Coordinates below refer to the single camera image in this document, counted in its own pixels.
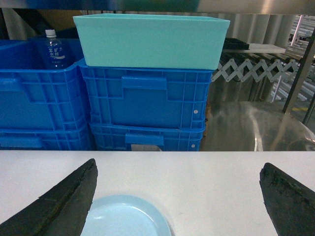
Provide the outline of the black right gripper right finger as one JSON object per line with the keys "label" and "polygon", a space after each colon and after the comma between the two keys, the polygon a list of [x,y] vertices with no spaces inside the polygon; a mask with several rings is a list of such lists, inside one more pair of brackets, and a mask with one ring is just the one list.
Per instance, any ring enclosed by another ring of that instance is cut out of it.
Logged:
{"label": "black right gripper right finger", "polygon": [[265,163],[260,188],[267,213],[279,236],[315,234],[315,192],[278,167]]}

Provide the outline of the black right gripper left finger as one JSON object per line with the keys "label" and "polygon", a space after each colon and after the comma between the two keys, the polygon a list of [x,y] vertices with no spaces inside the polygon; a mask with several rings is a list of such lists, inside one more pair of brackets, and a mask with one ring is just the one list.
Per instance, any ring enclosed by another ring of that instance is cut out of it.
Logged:
{"label": "black right gripper left finger", "polygon": [[0,225],[2,236],[79,236],[97,183],[92,158]]}

